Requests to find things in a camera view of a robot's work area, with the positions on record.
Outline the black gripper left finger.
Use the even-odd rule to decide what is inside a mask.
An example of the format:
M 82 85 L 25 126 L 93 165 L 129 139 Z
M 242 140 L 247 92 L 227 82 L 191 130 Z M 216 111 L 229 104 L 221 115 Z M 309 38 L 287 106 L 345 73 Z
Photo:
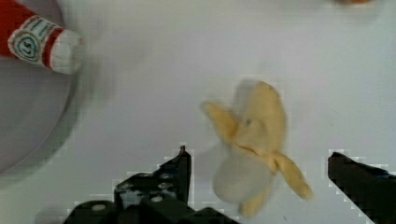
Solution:
M 112 201 L 77 205 L 63 224 L 240 224 L 211 207 L 189 207 L 190 184 L 191 155 L 181 147 L 154 172 L 119 183 Z

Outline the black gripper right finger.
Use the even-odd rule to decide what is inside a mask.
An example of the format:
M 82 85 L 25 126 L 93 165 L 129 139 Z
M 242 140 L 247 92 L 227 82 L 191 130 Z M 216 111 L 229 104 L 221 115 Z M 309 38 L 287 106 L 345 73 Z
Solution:
M 374 224 L 395 224 L 395 175 L 353 161 L 339 152 L 328 158 L 327 174 L 334 185 Z

